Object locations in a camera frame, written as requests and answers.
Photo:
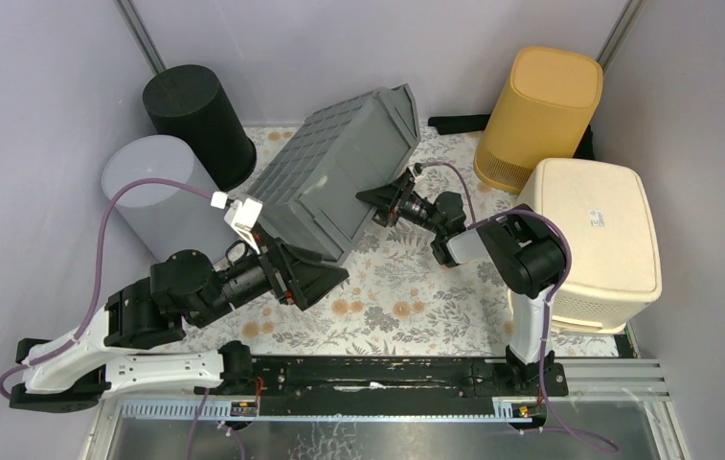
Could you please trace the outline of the aluminium frame post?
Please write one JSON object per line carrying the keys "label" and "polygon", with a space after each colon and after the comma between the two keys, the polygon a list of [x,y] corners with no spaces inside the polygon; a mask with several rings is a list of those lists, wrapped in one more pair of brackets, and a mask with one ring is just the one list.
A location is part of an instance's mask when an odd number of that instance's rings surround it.
{"label": "aluminium frame post", "polygon": [[118,8],[151,72],[154,75],[164,72],[167,69],[166,63],[161,57],[135,3],[132,0],[114,0],[114,4]]}
{"label": "aluminium frame post", "polygon": [[647,0],[627,0],[624,3],[622,11],[597,57],[597,62],[604,71],[612,65],[647,3]]}

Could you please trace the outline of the black ribbed waste bin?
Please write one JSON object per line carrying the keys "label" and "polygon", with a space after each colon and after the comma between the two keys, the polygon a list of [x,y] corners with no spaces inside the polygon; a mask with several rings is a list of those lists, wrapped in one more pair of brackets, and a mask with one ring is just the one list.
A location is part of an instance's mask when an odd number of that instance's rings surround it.
{"label": "black ribbed waste bin", "polygon": [[254,171],[255,144],[210,68],[171,67],[147,83],[142,102],[156,131],[187,143],[219,190],[235,189]]}

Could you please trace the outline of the floral patterned table mat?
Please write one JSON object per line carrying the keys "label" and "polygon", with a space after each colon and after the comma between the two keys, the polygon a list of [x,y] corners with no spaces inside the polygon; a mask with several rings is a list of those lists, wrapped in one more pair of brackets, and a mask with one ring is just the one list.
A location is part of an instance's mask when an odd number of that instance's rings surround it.
{"label": "floral patterned table mat", "polygon": [[[510,195],[472,170],[481,133],[440,136],[421,128],[408,165],[442,161],[464,178],[476,219],[508,209]],[[505,352],[514,325],[507,290],[489,260],[456,268],[437,264],[432,234],[401,219],[369,223],[343,267],[350,278],[316,306],[300,311],[264,295],[204,330],[186,326],[165,353],[191,353],[240,340],[256,355],[494,356]],[[632,357],[625,333],[553,333],[556,357]]]}

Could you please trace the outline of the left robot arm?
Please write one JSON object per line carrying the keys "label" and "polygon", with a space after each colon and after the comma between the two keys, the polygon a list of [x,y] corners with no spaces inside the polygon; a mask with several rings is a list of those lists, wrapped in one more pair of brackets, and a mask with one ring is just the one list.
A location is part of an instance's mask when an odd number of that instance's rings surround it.
{"label": "left robot arm", "polygon": [[246,246],[223,269],[197,251],[179,251],[111,294],[85,327],[59,339],[20,340],[16,367],[23,380],[11,388],[9,406],[71,413],[146,390],[242,393],[257,377],[241,342],[188,354],[162,353],[160,347],[182,341],[186,327],[202,330],[266,293],[304,311],[348,277],[319,254],[279,239],[260,251]]}

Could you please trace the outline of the grey plastic crate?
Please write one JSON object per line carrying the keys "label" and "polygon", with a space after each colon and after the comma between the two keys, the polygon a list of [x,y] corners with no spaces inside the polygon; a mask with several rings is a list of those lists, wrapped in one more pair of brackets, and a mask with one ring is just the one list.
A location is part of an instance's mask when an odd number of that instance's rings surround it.
{"label": "grey plastic crate", "polygon": [[379,87],[307,117],[247,194],[268,234],[340,265],[374,214],[356,194],[394,181],[419,141],[410,85]]}

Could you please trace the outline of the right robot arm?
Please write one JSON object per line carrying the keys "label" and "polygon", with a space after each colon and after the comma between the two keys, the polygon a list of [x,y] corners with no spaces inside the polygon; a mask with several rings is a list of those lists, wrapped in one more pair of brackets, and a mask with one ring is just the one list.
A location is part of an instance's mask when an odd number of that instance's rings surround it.
{"label": "right robot arm", "polygon": [[492,262],[515,304],[515,330],[506,352],[507,386],[520,395],[537,388],[554,363],[547,345],[551,304],[572,262],[562,232],[525,205],[466,225],[460,194],[442,192],[429,201],[416,193],[415,177],[409,171],[356,197],[374,208],[374,221],[382,227],[404,219],[433,233],[430,247],[440,265]]}

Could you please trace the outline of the yellow slatted waste basket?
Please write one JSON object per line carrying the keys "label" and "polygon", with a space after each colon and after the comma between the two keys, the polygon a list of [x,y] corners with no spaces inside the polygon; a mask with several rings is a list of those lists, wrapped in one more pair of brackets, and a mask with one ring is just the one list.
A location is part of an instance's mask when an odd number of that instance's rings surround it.
{"label": "yellow slatted waste basket", "polygon": [[475,150],[477,177],[517,194],[540,161],[573,157],[602,89],[603,70],[592,57],[543,46],[520,50]]}

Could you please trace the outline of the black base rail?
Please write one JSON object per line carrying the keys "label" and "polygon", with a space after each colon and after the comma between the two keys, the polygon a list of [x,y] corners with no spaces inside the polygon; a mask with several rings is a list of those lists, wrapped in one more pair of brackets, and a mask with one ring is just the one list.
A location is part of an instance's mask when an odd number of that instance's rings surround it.
{"label": "black base rail", "polygon": [[248,356],[228,353],[212,396],[241,396],[262,416],[487,416],[493,400],[535,404],[569,394],[548,356],[514,359],[408,356]]}

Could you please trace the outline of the cream perforated plastic basket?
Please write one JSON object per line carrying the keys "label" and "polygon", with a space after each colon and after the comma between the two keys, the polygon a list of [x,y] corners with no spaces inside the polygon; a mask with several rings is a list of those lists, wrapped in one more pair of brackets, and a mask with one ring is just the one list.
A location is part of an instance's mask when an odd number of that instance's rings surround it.
{"label": "cream perforated plastic basket", "polygon": [[516,199],[566,237],[572,267],[555,296],[558,332],[618,334],[662,294],[653,217],[640,176],[598,161],[541,161]]}

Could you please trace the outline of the grey round plastic bin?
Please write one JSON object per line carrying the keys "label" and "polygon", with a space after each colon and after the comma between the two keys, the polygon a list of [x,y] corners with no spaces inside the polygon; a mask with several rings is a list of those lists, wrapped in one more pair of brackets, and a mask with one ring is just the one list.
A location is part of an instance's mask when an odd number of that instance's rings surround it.
{"label": "grey round plastic bin", "polygon": [[[164,178],[217,191],[216,184],[190,146],[168,135],[138,139],[117,151],[102,172],[102,189],[108,198],[125,185],[144,178]],[[161,184],[146,184],[128,191],[117,210],[155,260],[193,249],[212,263],[224,258],[238,235],[224,221],[225,212],[210,205],[209,197]]]}

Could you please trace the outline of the left aluminium frame post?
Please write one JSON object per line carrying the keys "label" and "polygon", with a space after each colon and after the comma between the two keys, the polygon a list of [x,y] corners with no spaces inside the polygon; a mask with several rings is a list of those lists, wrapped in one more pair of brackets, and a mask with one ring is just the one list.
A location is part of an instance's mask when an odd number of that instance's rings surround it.
{"label": "left aluminium frame post", "polygon": [[166,63],[161,57],[135,3],[132,0],[114,0],[114,4],[118,8],[151,72],[154,75],[164,72],[167,69]]}

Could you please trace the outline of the right aluminium frame post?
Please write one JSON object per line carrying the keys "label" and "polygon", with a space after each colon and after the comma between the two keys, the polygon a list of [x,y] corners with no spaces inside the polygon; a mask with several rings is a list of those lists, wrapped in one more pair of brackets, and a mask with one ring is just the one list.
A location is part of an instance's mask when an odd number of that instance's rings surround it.
{"label": "right aluminium frame post", "polygon": [[612,65],[647,3],[647,0],[627,0],[624,3],[622,11],[597,57],[597,62],[604,71]]}

